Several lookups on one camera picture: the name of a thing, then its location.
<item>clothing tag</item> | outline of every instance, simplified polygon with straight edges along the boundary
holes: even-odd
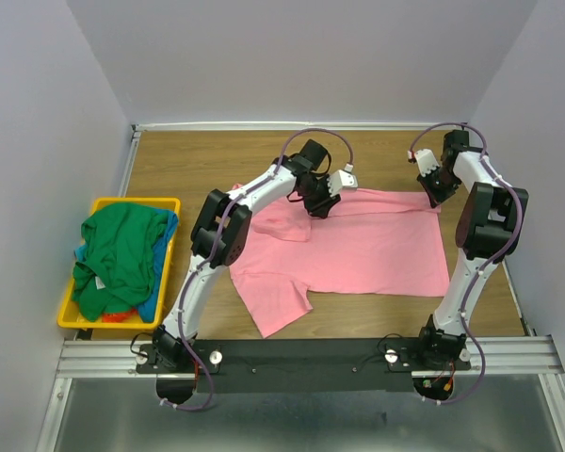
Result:
[[[96,281],[96,289],[97,290],[101,290],[101,289],[104,289],[106,287],[105,283],[98,276],[96,278],[94,278],[94,281]]]

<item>gray wall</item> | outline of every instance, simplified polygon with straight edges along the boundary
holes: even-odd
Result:
[[[565,365],[565,0],[541,0],[476,110],[493,164],[530,203],[508,260],[526,318]]]
[[[0,451],[35,450],[57,306],[129,126],[64,0],[0,2]]]
[[[535,0],[68,0],[132,122],[468,120]]]

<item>pink long-sleeve shirt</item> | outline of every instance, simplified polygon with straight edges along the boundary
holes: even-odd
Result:
[[[439,212],[424,193],[344,192],[325,219],[278,200],[251,220],[234,287],[264,337],[312,310],[308,290],[443,296]]]

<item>wooden tabletop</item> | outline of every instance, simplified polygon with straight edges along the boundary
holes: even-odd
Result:
[[[264,172],[278,156],[291,132],[144,132],[137,150],[127,196],[176,197],[182,201],[173,268],[166,305],[175,301],[188,268],[190,230],[207,193],[229,190]],[[417,169],[407,163],[406,151],[416,136],[413,131],[346,131],[342,134],[355,151],[355,170],[360,187],[387,191],[422,191]],[[424,137],[419,147],[441,153],[444,132]],[[332,154],[332,170],[342,168],[347,150],[336,137],[309,134],[298,137],[287,154],[298,152],[308,137]],[[448,271],[456,264],[454,232],[466,201],[462,188],[444,203],[440,223]],[[390,332],[416,335],[440,298],[385,295],[308,294],[314,309],[271,337],[332,338],[381,337]],[[472,318],[477,335],[523,335],[523,329],[502,267],[490,277]],[[228,271],[219,278],[202,316],[201,338],[260,338]]]

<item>plastic bin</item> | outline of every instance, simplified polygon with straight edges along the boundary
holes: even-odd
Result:
[[[177,198],[99,198],[94,202],[90,214],[101,210],[103,207],[113,204],[115,202],[135,202],[137,204],[150,205],[159,209],[168,209],[176,213],[180,218],[180,200]],[[77,302],[72,300],[73,288],[75,281],[72,278],[69,281],[65,298],[63,299],[58,313],[58,325],[63,328],[76,328],[76,329],[104,329],[104,330],[153,330],[161,323],[163,315],[163,301],[166,296],[166,287],[168,286],[168,279],[170,275],[171,256],[173,253],[173,245],[176,239],[176,234],[173,235],[168,243],[168,250],[166,251],[166,259],[163,263],[163,275],[161,277],[161,284],[159,285],[159,295],[157,297],[157,307],[155,311],[154,321],[152,323],[145,323],[142,321],[138,314],[131,315],[122,322],[112,323],[103,322],[98,319],[96,322],[90,322],[83,317],[79,312]]]

